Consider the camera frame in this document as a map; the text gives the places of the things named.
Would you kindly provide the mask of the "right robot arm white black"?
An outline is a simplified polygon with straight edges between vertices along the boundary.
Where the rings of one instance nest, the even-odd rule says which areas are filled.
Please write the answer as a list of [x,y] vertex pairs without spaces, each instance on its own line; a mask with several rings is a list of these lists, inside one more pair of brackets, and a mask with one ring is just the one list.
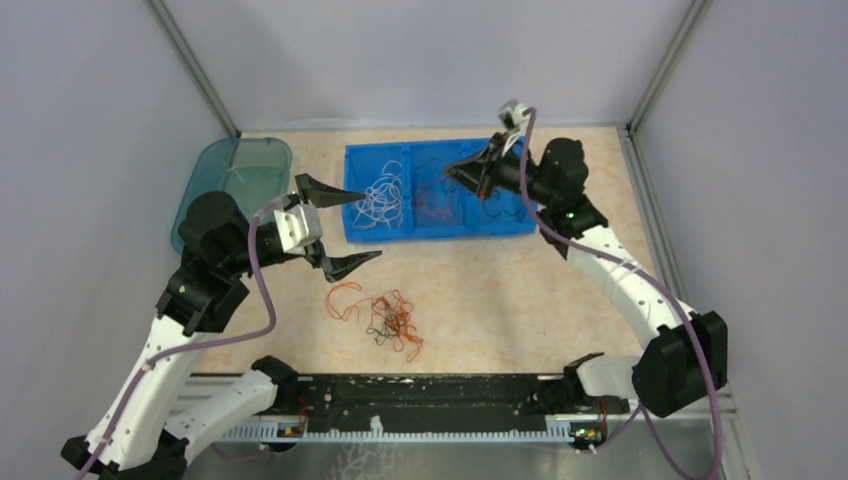
[[576,412],[602,397],[633,398],[660,418],[705,399],[719,415],[727,383],[728,328],[714,311],[698,313],[648,274],[617,238],[585,192],[589,168],[580,141],[555,138],[540,162],[495,134],[444,174],[481,199],[503,189],[541,206],[529,215],[570,265],[596,282],[634,332],[637,357],[588,354],[564,369],[563,398]]

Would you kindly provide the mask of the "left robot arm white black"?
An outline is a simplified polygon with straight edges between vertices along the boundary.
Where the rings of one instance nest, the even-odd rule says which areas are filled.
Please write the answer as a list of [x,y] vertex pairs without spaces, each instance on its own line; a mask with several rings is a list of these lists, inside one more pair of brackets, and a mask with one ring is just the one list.
[[298,372],[265,356],[233,384],[188,411],[172,407],[204,353],[228,344],[224,330],[255,280],[271,302],[262,271],[304,259],[337,282],[374,258],[341,258],[322,244],[318,212],[355,203],[360,192],[342,190],[307,174],[293,192],[246,216],[227,192],[203,193],[188,206],[178,232],[184,242],[178,269],[158,299],[143,348],[115,400],[86,435],[68,439],[62,458],[78,478],[179,479],[194,459],[249,417],[303,407]]

